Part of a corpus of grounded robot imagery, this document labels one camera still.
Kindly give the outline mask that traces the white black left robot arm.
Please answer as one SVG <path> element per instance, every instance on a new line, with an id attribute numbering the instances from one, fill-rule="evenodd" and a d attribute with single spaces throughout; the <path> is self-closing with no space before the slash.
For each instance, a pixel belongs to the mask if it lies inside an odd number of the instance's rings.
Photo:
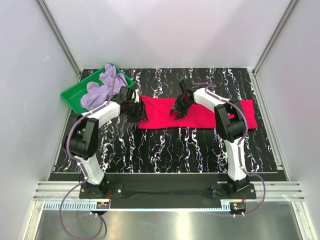
<path id="1" fill-rule="evenodd" d="M 140 96 L 141 92 L 138 89 L 122 86 L 117 94 L 95 109 L 70 114 L 62 146 L 83 173 L 84 183 L 81 184 L 83 192 L 97 198 L 103 198 L 108 194 L 107 177 L 96 155 L 99 146 L 99 128 L 121 115 L 126 115 L 130 123 L 147 121 L 145 103 Z"/>

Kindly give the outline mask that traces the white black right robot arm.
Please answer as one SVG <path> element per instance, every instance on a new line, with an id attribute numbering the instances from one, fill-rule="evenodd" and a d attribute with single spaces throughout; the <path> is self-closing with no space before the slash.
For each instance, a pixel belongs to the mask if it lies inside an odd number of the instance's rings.
<path id="1" fill-rule="evenodd" d="M 248 121 L 241 101 L 228 99 L 212 92 L 214 84 L 193 83 L 189 79 L 179 82 L 181 94 L 177 97 L 170 114 L 176 113 L 176 119 L 188 115 L 192 105 L 202 105 L 214 113 L 216 132 L 224 141 L 227 153 L 227 183 L 220 189 L 210 189 L 219 197 L 229 195 L 239 198 L 249 186 L 250 180 L 245 166 L 244 141 L 248 134 Z"/>

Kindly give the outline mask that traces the red t shirt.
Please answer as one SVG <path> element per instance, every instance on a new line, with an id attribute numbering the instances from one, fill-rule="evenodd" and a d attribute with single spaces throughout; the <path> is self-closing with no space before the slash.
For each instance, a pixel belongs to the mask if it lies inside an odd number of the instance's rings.
<path id="1" fill-rule="evenodd" d="M 142 96 L 148 121 L 141 120 L 138 124 L 140 129 L 164 129 L 173 127 L 188 127 L 199 129 L 216 129 L 215 114 L 200 104 L 190 107 L 186 117 L 175 120 L 176 113 L 170 115 L 176 99 L 174 98 L 151 98 Z M 256 129 L 258 124 L 255 119 L 255 109 L 252 100 L 240 100 L 248 129 Z"/>

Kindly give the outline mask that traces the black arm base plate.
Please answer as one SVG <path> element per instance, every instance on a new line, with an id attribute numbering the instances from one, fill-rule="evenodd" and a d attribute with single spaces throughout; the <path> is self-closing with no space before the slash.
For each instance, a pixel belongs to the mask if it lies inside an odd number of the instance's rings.
<path id="1" fill-rule="evenodd" d="M 85 183 L 81 199 L 109 200 L 112 209 L 211 209 L 221 200 L 255 200 L 253 184 L 235 191 L 225 173 L 107 173 L 98 185 Z"/>

